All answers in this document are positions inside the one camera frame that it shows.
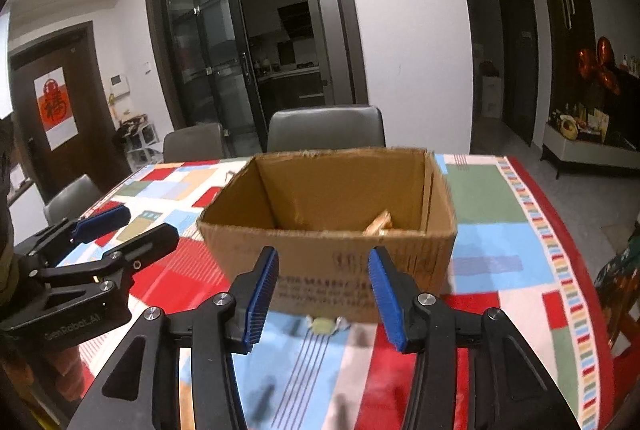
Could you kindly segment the brown cardboard box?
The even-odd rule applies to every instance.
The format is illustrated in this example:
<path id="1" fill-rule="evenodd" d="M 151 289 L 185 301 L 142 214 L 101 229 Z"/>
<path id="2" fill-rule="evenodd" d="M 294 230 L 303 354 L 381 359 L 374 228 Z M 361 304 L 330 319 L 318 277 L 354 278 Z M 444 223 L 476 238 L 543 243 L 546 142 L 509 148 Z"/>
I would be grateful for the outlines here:
<path id="1" fill-rule="evenodd" d="M 383 210 L 394 228 L 364 236 Z M 198 230 L 228 280 L 254 268 L 265 246 L 277 250 L 273 311 L 375 323 L 370 251 L 385 247 L 399 271 L 439 294 L 457 221 L 432 153 L 360 148 L 253 157 L 203 210 Z"/>

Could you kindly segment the white low bench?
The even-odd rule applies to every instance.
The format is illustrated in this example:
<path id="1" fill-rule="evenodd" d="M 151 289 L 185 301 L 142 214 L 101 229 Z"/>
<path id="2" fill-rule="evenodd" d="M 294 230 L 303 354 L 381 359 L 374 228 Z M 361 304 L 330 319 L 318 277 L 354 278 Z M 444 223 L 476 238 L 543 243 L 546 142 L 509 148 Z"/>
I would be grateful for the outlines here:
<path id="1" fill-rule="evenodd" d="M 551 161 L 555 179 L 567 173 L 639 174 L 639 153 L 626 148 L 572 141 L 551 126 L 544 126 L 540 160 Z"/>

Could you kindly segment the silver refrigerator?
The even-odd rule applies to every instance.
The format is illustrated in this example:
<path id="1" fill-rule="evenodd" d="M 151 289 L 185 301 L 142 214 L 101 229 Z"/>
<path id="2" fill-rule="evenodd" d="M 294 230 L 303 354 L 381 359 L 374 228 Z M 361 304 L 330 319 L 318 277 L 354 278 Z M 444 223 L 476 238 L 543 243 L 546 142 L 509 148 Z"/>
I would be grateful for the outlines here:
<path id="1" fill-rule="evenodd" d="M 331 71 L 329 57 L 326 54 L 326 37 L 324 36 L 323 23 L 320 12 L 319 0 L 307 0 L 312 34 L 314 35 L 314 47 L 318 57 L 318 67 L 320 72 L 320 81 L 324 96 L 324 104 L 333 106 L 335 104 L 333 83 L 331 80 Z"/>

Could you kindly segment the cluttered shelf rack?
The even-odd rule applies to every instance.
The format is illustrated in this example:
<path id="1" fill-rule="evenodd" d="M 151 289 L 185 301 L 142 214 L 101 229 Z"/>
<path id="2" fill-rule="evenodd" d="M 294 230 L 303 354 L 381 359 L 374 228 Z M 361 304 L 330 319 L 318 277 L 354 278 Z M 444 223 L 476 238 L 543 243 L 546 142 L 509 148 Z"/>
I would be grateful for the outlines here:
<path id="1" fill-rule="evenodd" d="M 116 146 L 124 154 L 132 172 L 163 160 L 162 144 L 154 124 L 145 114 L 122 121 L 114 136 Z"/>

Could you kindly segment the black glass sliding door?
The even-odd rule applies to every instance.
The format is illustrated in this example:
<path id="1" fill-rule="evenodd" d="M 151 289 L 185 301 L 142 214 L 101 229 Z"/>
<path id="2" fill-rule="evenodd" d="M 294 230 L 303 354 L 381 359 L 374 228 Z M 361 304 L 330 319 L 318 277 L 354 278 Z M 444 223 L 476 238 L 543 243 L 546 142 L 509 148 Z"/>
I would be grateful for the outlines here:
<path id="1" fill-rule="evenodd" d="M 266 148 L 240 0 L 146 0 L 160 87 L 176 129 L 219 124 L 232 156 Z"/>

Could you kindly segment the snacks inside box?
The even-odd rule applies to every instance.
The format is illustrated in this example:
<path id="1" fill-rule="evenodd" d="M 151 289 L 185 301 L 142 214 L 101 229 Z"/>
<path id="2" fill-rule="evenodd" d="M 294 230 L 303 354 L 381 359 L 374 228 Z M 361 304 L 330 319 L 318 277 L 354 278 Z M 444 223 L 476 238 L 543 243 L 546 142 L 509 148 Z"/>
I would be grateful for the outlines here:
<path id="1" fill-rule="evenodd" d="M 392 215 L 388 210 L 383 210 L 363 230 L 364 236 L 383 236 L 394 228 Z"/>

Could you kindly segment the dark tall cabinet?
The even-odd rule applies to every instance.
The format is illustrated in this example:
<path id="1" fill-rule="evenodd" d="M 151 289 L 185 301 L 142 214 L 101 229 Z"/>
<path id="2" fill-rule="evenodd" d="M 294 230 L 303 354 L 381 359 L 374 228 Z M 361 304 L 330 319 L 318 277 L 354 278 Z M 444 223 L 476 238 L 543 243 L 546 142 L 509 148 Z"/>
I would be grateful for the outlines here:
<path id="1" fill-rule="evenodd" d="M 547 0 L 551 36 L 551 110 L 571 112 L 582 97 L 579 52 L 593 49 L 594 23 L 590 0 Z"/>

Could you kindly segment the red fu character poster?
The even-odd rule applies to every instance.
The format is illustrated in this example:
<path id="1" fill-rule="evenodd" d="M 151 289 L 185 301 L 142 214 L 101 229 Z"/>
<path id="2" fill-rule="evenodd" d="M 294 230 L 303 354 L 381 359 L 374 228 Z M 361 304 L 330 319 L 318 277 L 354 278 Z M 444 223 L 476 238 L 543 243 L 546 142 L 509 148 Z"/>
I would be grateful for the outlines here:
<path id="1" fill-rule="evenodd" d="M 34 88 L 48 146 L 56 150 L 78 135 L 64 69 L 59 67 L 35 78 Z"/>

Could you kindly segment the red foil balloon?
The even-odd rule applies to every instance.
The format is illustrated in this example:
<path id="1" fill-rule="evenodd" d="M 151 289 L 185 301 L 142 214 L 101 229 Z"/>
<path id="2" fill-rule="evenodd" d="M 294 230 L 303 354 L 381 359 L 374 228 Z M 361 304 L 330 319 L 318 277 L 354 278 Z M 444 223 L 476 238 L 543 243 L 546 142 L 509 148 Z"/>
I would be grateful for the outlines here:
<path id="1" fill-rule="evenodd" d="M 580 49 L 578 51 L 578 72 L 587 82 L 595 81 L 614 95 L 620 95 L 620 84 L 614 75 L 614 52 L 611 41 L 600 37 L 595 50 Z"/>

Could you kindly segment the grey chair behind table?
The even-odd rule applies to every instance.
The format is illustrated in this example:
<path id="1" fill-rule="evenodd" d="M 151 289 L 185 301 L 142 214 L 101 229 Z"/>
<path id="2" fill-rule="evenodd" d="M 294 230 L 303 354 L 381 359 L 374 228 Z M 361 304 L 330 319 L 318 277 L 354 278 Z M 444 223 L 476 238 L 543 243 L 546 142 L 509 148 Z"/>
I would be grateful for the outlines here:
<path id="1" fill-rule="evenodd" d="M 385 146 L 382 112 L 371 105 L 285 109 L 269 123 L 268 153 Z"/>

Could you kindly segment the grey chair on left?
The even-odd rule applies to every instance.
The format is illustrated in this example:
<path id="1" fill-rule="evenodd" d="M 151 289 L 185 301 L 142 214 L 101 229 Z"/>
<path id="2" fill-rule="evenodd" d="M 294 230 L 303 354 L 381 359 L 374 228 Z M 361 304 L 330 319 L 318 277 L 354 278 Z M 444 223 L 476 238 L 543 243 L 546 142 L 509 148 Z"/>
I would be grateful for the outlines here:
<path id="1" fill-rule="evenodd" d="M 225 156 L 224 131 L 218 122 L 175 130 L 164 138 L 165 162 L 208 161 Z"/>

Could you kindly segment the pale yellow candy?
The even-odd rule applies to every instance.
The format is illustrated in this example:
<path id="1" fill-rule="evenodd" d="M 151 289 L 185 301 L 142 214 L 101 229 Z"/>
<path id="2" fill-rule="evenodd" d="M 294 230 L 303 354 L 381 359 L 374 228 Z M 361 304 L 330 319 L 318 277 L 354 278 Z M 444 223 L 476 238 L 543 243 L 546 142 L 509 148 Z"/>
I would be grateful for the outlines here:
<path id="1" fill-rule="evenodd" d="M 308 329 L 317 336 L 333 336 L 337 332 L 344 332 L 350 328 L 350 323 L 344 317 L 306 317 Z"/>

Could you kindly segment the colourful patchwork tablecloth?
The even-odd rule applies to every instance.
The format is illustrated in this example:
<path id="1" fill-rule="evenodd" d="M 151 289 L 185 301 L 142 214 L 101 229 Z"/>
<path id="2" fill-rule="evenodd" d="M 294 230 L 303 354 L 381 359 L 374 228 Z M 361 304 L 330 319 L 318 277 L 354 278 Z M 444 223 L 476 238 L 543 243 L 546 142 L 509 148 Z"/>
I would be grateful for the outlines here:
<path id="1" fill-rule="evenodd" d="M 535 181 L 513 158 L 442 155 L 458 220 L 445 285 L 450 306 L 506 312 L 584 429 L 614 413 L 613 360 L 606 325 L 584 261 Z M 167 222 L 179 248 L 136 277 L 129 306 L 167 312 L 194 308 L 228 286 L 196 220 L 242 167 L 239 159 L 150 164 L 111 190 L 98 210 L 126 205 L 131 223 L 81 245 L 67 264 Z M 396 429 L 405 413 L 413 359 L 397 353 L 384 330 L 353 324 L 329 336 L 303 317 L 272 313 L 262 340 L 234 361 L 252 429 Z"/>

